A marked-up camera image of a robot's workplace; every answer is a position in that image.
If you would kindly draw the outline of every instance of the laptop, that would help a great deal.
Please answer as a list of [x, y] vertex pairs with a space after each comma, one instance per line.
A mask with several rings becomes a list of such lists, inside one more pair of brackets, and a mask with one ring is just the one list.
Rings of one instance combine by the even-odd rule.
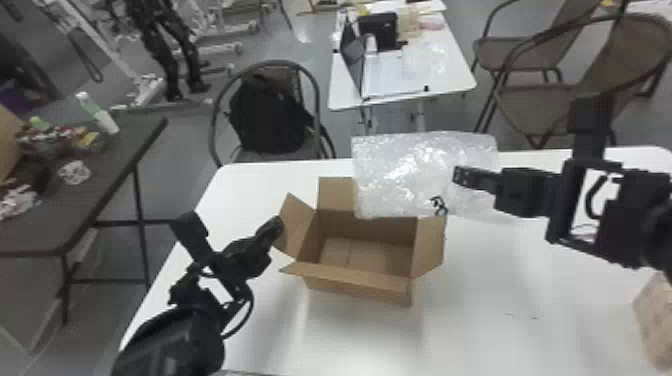
[[411, 94], [424, 85], [406, 69], [403, 50], [366, 53], [368, 36], [357, 37], [346, 18], [340, 53], [363, 100]]

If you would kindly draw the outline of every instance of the white table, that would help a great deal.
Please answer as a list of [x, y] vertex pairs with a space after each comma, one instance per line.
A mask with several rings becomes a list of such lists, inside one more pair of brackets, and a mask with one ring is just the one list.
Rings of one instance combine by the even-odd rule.
[[[568, 156], [567, 150], [501, 153], [501, 162], [559, 171]], [[616, 148], [607, 157], [672, 172], [672, 154], [661, 148]], [[229, 165], [217, 172], [197, 212], [221, 249], [276, 214], [287, 192], [314, 205], [319, 176], [350, 174], [347, 159]], [[546, 220], [494, 212], [488, 218], [449, 218], [444, 264], [418, 280], [411, 308], [308, 290], [278, 272], [291, 260], [272, 250], [273, 263], [250, 283], [255, 311], [227, 341], [225, 367], [286, 376], [658, 374], [643, 355], [630, 308], [651, 270], [626, 270], [549, 245]], [[168, 289], [190, 261], [176, 245], [121, 348], [167, 308]], [[202, 285], [227, 300], [217, 283]]]
[[[455, 40], [448, 23], [440, 13], [429, 16], [442, 19], [445, 27], [441, 30], [423, 30], [416, 38], [409, 38], [404, 47], [404, 58], [410, 69], [417, 74], [419, 80], [429, 87], [428, 91], [412, 94], [391, 95], [375, 98], [362, 103], [362, 97], [355, 87], [354, 81], [348, 72], [340, 53], [334, 53], [331, 59], [331, 78], [329, 84], [329, 99], [327, 106], [331, 111], [343, 111], [363, 108], [365, 130], [375, 131], [377, 124], [373, 119], [373, 107], [385, 103], [416, 101], [415, 121], [418, 131], [424, 131], [425, 115], [423, 100], [439, 95], [462, 93], [476, 87], [476, 80], [464, 59], [462, 50]], [[344, 13], [338, 13], [336, 21], [336, 35], [340, 35]]]
[[395, 12], [401, 8], [414, 7], [420, 14], [441, 13], [446, 11], [446, 4], [441, 0], [425, 0], [408, 4], [406, 0], [381, 0], [364, 4], [371, 14]]

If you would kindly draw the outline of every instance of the open cardboard box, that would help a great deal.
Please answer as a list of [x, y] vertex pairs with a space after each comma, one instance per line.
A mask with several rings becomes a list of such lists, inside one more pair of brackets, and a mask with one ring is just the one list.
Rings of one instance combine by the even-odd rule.
[[19, 161], [19, 145], [14, 138], [23, 122], [0, 105], [0, 182], [4, 181]]
[[352, 178], [320, 178], [317, 209], [291, 193], [275, 247], [308, 288], [411, 305], [413, 280], [443, 263], [445, 217], [355, 217]]

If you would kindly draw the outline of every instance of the black table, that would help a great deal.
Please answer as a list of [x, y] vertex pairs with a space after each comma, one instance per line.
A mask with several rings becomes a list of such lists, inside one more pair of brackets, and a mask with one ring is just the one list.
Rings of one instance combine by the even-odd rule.
[[[68, 322], [70, 288], [73, 284], [144, 284], [150, 286], [145, 225], [168, 224], [168, 220], [145, 220], [142, 208], [138, 163], [166, 128], [159, 116], [127, 115], [117, 119], [121, 128], [104, 152], [82, 160], [91, 177], [80, 185], [57, 184], [47, 191], [42, 205], [0, 223], [0, 258], [59, 258], [63, 284], [63, 324]], [[132, 175], [137, 219], [98, 221], [112, 196]], [[142, 278], [75, 278], [80, 262], [68, 265], [67, 255], [92, 227], [136, 226], [142, 255]]]

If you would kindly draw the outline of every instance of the small box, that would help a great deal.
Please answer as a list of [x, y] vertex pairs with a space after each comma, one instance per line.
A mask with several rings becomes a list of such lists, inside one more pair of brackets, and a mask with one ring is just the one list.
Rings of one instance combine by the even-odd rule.
[[287, 195], [274, 246], [296, 261], [282, 272], [308, 288], [411, 305], [418, 278], [443, 263], [445, 217], [355, 217], [351, 178], [320, 178], [317, 209]]
[[632, 303], [644, 351], [660, 371], [672, 369], [672, 287], [656, 273]]
[[19, 161], [19, 145], [14, 135], [22, 124], [21, 119], [0, 105], [0, 182], [7, 178]]

